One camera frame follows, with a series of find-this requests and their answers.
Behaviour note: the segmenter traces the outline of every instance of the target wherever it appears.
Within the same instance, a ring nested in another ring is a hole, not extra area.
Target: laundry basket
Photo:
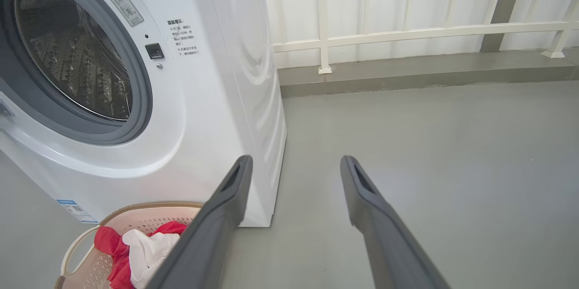
[[[169,221],[178,221],[189,225],[201,210],[197,202],[155,202],[143,203],[119,209],[106,217],[99,225],[81,234],[66,251],[60,276],[54,285],[55,289],[109,289],[107,277],[112,268],[112,258],[91,246],[80,264],[68,272],[68,264],[77,246],[101,226],[111,227],[119,234],[132,229],[151,233]]]

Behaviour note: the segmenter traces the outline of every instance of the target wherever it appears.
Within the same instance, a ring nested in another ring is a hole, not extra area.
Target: red clothing
[[[153,236],[156,233],[178,233],[181,235],[186,225],[177,221],[169,221],[161,225],[155,232],[149,233]],[[112,256],[112,269],[107,280],[110,281],[112,289],[133,289],[131,283],[131,268],[128,263],[128,246],[123,243],[123,237],[111,227],[100,227],[95,235],[95,248]]]

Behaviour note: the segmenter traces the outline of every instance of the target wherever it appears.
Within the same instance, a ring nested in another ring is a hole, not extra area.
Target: front-loading washing machine
[[[269,226],[287,129],[265,0],[0,6],[0,149],[77,219],[204,202],[249,154],[242,225]]]

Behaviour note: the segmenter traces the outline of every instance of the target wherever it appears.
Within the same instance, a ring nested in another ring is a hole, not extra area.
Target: laundry
[[[178,241],[178,235],[181,235],[186,228],[187,226],[182,223],[170,221],[169,223],[161,225],[156,231],[146,235],[145,237],[157,234],[176,234],[176,241]],[[110,281],[110,287],[112,289],[133,289],[129,257],[130,247],[123,242],[122,236],[111,227],[100,227],[95,235],[95,248],[112,257],[112,269],[107,278],[107,280]]]
[[[136,289],[145,289],[179,238],[176,233],[161,232],[149,237],[137,229],[123,235],[123,242],[130,247],[131,283]]]

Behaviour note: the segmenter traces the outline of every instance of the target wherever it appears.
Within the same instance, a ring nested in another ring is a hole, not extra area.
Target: white cloth
[[[131,283],[136,289],[145,289],[179,238],[178,233],[156,233],[149,237],[137,229],[123,235],[123,242],[129,246]]]

